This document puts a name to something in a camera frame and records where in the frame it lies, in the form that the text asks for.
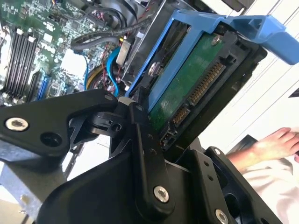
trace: red wire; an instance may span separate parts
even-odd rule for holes
[[[105,66],[104,66],[104,59],[105,59],[105,56],[106,56],[106,53],[107,53],[108,46],[109,46],[109,44],[106,44],[105,50],[104,50],[104,53],[103,53],[103,56],[102,56],[102,68],[103,68],[104,87],[106,86],[106,81],[107,81],[107,79],[105,78],[106,69],[105,69]]]

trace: blue plastic bracket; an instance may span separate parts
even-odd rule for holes
[[[186,23],[190,25],[191,28],[172,60],[165,68],[160,79],[151,90],[149,95],[148,112],[150,112],[156,105],[157,101],[165,92],[202,34],[204,32],[209,34],[213,33],[220,22],[230,25],[245,38],[254,43],[260,44],[284,60],[286,63],[294,65],[299,62],[299,42],[285,31],[285,26],[283,24],[270,15],[226,17],[224,15],[179,10],[172,14],[171,19],[167,23],[153,50],[146,59],[134,83],[127,91],[126,97],[129,97],[131,91],[142,77],[142,73],[150,63],[154,53],[157,51],[158,46],[162,42],[174,20]]]

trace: blue pcie slot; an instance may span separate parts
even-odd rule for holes
[[[42,84],[41,84],[41,88],[39,89],[38,95],[36,100],[41,100],[43,99],[45,92],[47,90],[47,86],[49,83],[50,77],[48,76],[43,76],[43,80],[42,80]]]

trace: chip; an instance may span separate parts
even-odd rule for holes
[[[79,23],[77,23],[77,22],[73,22],[73,23],[71,24],[71,27],[72,27],[74,30],[77,30],[77,29],[79,28]]]

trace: hole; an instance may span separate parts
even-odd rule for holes
[[[244,51],[248,50],[248,47],[246,47],[246,46],[243,45],[243,44],[240,46],[240,48],[241,48],[242,50],[244,50]]]
[[[158,194],[159,194],[161,197],[163,197],[163,198],[165,198],[165,197],[166,197],[166,194],[165,194],[165,192],[164,192],[164,191],[162,191],[162,190],[159,190],[159,191],[158,191]]]
[[[11,122],[12,126],[14,127],[23,127],[23,123],[20,120],[14,120]]]
[[[121,130],[121,125],[120,124],[114,124],[111,127],[111,130],[114,132],[119,132]]]
[[[219,214],[219,217],[221,218],[221,220],[225,220],[225,216],[223,214]]]
[[[207,177],[210,179],[210,181],[214,180],[214,178],[212,176],[210,176],[210,175],[208,175]]]
[[[62,138],[59,134],[53,132],[45,132],[41,134],[41,141],[49,147],[58,147],[62,144]]]
[[[240,208],[236,197],[232,194],[228,194],[227,196],[225,196],[225,202],[228,206],[228,211],[230,215],[234,219],[238,218],[240,216]]]
[[[265,219],[261,218],[262,224],[269,224]]]

